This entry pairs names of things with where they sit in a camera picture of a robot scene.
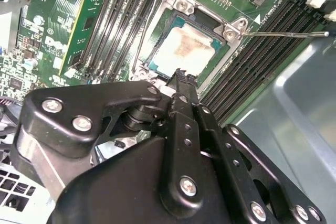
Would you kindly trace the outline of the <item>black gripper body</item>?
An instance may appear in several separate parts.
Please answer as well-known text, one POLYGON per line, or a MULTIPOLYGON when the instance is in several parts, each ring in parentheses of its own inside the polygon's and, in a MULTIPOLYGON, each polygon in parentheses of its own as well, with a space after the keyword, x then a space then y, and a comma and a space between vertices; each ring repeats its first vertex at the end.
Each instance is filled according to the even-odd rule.
POLYGON ((161 137, 145 140, 76 177, 61 193, 50 223, 245 223, 224 198, 212 160, 199 145, 161 137), (160 199, 166 172, 196 181, 201 209, 189 218, 170 214, 160 199))

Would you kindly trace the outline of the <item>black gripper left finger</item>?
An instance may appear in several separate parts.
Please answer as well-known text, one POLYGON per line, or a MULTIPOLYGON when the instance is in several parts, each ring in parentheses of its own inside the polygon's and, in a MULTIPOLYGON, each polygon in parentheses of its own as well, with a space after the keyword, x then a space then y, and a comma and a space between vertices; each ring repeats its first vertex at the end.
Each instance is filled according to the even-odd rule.
MULTIPOLYGON (((76 177, 145 140, 183 139, 200 147, 188 75, 176 70, 166 85, 172 95, 143 80, 30 92, 15 135, 15 167, 36 174, 57 203, 76 177)), ((169 169, 160 199, 168 212, 198 212, 197 189, 193 178, 169 169)))

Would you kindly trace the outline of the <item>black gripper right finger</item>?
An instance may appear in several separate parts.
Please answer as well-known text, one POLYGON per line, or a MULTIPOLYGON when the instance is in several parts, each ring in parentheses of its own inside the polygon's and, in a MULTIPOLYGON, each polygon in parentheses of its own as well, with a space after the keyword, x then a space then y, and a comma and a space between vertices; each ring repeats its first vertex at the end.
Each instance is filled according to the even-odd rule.
POLYGON ((220 127, 188 75, 205 173, 205 205, 190 223, 325 223, 318 207, 237 126, 220 127))

